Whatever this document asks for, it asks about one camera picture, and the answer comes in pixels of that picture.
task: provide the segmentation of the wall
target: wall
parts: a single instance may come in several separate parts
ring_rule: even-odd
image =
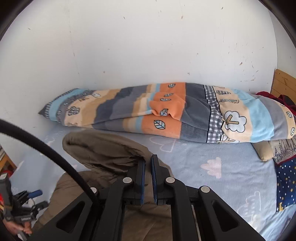
[[[279,20],[270,12],[276,35],[277,68],[296,78],[296,48]]]
[[[0,42],[0,118],[42,138],[37,112],[74,87],[187,81],[270,91],[277,65],[258,0],[34,0]],[[19,163],[25,148],[0,143]]]

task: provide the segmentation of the colorful patterned blanket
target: colorful patterned blanket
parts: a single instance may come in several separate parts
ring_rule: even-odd
[[[290,139],[295,134],[293,114],[275,100],[182,82],[102,91],[73,89],[39,113],[65,126],[203,143]]]

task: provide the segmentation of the human hand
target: human hand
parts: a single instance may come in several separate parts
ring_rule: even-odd
[[[4,219],[3,223],[7,230],[14,236],[17,235],[20,231],[23,231],[26,234],[32,234],[31,222],[25,222],[22,226],[13,221],[6,221],[6,219]]]

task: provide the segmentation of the navy blue star-patterned fabric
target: navy blue star-patterned fabric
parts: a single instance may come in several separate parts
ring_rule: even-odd
[[[276,211],[296,203],[296,158],[275,164],[277,175]]]

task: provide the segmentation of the black hose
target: black hose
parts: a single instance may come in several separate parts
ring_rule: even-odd
[[[87,183],[83,180],[83,178],[59,153],[53,150],[50,146],[46,145],[44,142],[39,140],[37,137],[31,135],[30,133],[26,132],[25,130],[2,119],[0,119],[0,133],[13,137],[47,156],[55,164],[64,169],[74,179],[74,181],[77,182],[77,184],[92,200],[94,205],[96,205],[97,207],[99,206],[99,202],[96,195],[87,185]]]

